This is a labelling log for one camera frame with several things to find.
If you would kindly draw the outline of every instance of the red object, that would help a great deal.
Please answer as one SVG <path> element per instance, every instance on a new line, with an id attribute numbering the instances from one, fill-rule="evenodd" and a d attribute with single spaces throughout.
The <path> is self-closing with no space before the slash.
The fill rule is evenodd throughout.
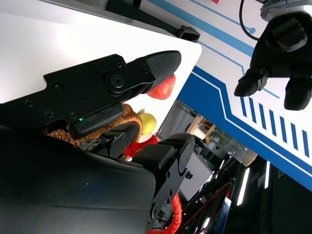
<path id="1" fill-rule="evenodd" d="M 175 82 L 176 77 L 174 74 L 172 74 L 172 76 L 162 82 L 159 86 L 149 91 L 147 95 L 159 100 L 167 99 L 168 97 L 170 97 L 170 94 L 174 89 Z"/>
<path id="2" fill-rule="evenodd" d="M 224 191 L 225 189 L 227 189 L 227 193 L 226 193 L 226 197 L 229 198 L 230 193 L 231 193 L 231 183 L 226 183 L 225 185 L 223 185 L 206 203 L 205 205 L 203 205 L 196 213 L 195 215 L 193 215 L 184 225 L 182 228 L 180 228 L 180 231 L 182 231 L 184 228 L 186 228 L 190 222 L 196 218 L 196 216 L 202 212 L 202 210 L 204 210 L 222 191 Z"/>
<path id="3" fill-rule="evenodd" d="M 174 209 L 175 216 L 169 227 L 161 231 L 149 230 L 146 232 L 146 234 L 174 234 L 178 230 L 182 222 L 182 206 L 178 194 L 176 194 L 172 200 L 172 207 Z"/>
<path id="4" fill-rule="evenodd" d="M 157 144 L 159 142 L 158 138 L 155 135 L 152 135 L 147 141 L 142 143 L 132 142 L 129 147 L 123 152 L 129 157 L 134 157 L 137 152 L 143 149 L 147 144 Z"/>

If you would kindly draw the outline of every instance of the blue panel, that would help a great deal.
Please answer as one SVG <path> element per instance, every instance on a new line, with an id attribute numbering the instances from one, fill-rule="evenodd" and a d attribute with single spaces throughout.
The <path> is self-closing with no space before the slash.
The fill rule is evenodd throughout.
<path id="1" fill-rule="evenodd" d="M 303 137 L 303 146 L 304 146 L 304 154 L 310 157 L 309 154 L 309 145 L 308 145 L 308 135 L 307 132 L 302 130 L 302 137 Z"/>
<path id="2" fill-rule="evenodd" d="M 265 117 L 264 117 L 264 111 L 263 111 L 263 105 L 259 103 L 259 109 L 260 109 L 260 116 L 261 116 L 261 123 L 262 127 L 267 130 L 267 125 L 265 124 Z"/>
<path id="3" fill-rule="evenodd" d="M 299 168 L 294 167 L 291 163 L 283 159 L 283 157 L 310 174 L 312 174 L 311 166 L 234 116 L 231 112 L 227 88 L 223 82 L 212 77 L 198 67 L 195 67 L 193 71 L 203 79 L 191 74 L 182 88 L 178 99 L 229 133 L 232 137 L 245 144 L 248 148 L 256 149 L 257 153 L 265 160 L 270 161 L 274 166 L 312 190 L 311 177 Z M 220 91 L 205 80 L 211 82 L 211 84 L 217 86 L 221 90 L 223 103 L 221 102 Z M 207 98 L 211 98 L 214 101 L 209 102 L 209 105 L 205 105 L 201 100 Z M 222 104 L 224 105 L 227 119 L 224 117 Z M 274 149 L 281 156 L 264 146 L 257 139 Z"/>
<path id="4" fill-rule="evenodd" d="M 271 120 L 271 127 L 272 127 L 272 134 L 276 136 L 276 128 L 275 128 L 275 120 L 274 120 L 274 113 L 273 111 L 269 110 L 270 112 L 270 120 Z"/>
<path id="5" fill-rule="evenodd" d="M 255 112 L 254 112 L 254 101 L 252 98 L 249 97 L 249 104 L 250 104 L 250 110 L 252 112 L 252 118 L 253 118 L 253 122 L 257 123 L 257 120 L 255 118 Z"/>
<path id="6" fill-rule="evenodd" d="M 286 137 L 286 130 L 285 130 L 285 121 L 282 116 L 279 117 L 281 120 L 281 129 L 282 129 L 282 136 L 283 136 L 283 142 L 287 143 L 287 137 Z"/>
<path id="7" fill-rule="evenodd" d="M 298 143 L 297 143 L 297 134 L 296 134 L 296 126 L 291 123 L 292 127 L 292 142 L 293 142 L 293 147 L 298 150 Z"/>
<path id="8" fill-rule="evenodd" d="M 242 105 L 243 115 L 244 115 L 245 117 L 247 117 L 247 112 L 246 112 L 246 106 L 245 106 L 244 97 L 240 97 L 240 103 L 241 103 L 241 105 Z"/>

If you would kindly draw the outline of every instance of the red cable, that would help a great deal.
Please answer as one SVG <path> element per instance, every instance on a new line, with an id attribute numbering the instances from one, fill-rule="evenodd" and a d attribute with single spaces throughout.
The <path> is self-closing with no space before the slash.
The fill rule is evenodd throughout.
<path id="1" fill-rule="evenodd" d="M 205 205 L 203 205 L 196 213 L 195 215 L 193 215 L 189 221 L 187 221 L 180 229 L 179 231 L 182 231 L 185 227 L 187 227 L 187 225 L 189 225 L 189 223 L 196 218 L 196 216 L 202 211 L 204 210 L 223 190 L 228 189 L 227 195 L 230 194 L 229 190 L 231 189 L 231 183 L 226 183 L 225 185 L 223 185 L 206 203 Z"/>
<path id="2" fill-rule="evenodd" d="M 146 234 L 174 234 L 178 230 L 182 222 L 182 206 L 178 194 L 176 194 L 174 199 L 172 200 L 172 207 L 174 209 L 175 216 L 169 227 L 161 231 L 149 230 L 146 232 Z"/>

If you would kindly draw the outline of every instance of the orange corrugated tube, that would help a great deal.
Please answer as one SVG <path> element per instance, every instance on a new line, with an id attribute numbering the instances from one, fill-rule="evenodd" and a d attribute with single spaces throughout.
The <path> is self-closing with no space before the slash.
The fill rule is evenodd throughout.
<path id="1" fill-rule="evenodd" d="M 146 234 L 174 234 L 178 230 L 182 222 L 182 206 L 178 194 L 176 194 L 174 199 L 172 200 L 172 207 L 174 209 L 175 216 L 169 227 L 161 231 L 149 230 L 146 232 Z"/>

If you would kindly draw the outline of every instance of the wicker basket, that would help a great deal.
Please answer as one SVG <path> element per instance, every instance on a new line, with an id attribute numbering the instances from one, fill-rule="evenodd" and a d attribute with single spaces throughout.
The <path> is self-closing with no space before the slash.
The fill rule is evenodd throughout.
<path id="1" fill-rule="evenodd" d="M 81 143 L 85 142 L 87 139 L 97 139 L 101 136 L 102 133 L 109 131 L 110 129 L 121 125 L 123 123 L 136 123 L 137 125 L 139 125 L 140 127 L 140 131 L 138 133 L 138 135 L 136 136 L 134 142 L 138 142 L 141 134 L 142 134 L 142 120 L 141 118 L 138 116 L 138 114 L 136 112 L 133 111 L 133 109 L 131 108 L 130 105 L 128 104 L 123 104 L 123 114 L 122 116 L 120 116 L 118 119 L 116 119 L 114 122 L 112 122 L 111 124 L 109 124 L 108 126 L 106 126 L 105 128 L 101 128 L 81 139 L 75 140 L 73 139 L 69 133 L 66 133 L 64 130 L 62 129 L 58 129 L 55 130 L 51 133 L 49 133 L 48 135 L 51 137 L 55 137 L 67 142 L 70 142 L 71 144 L 75 145 L 75 146 L 79 146 Z"/>

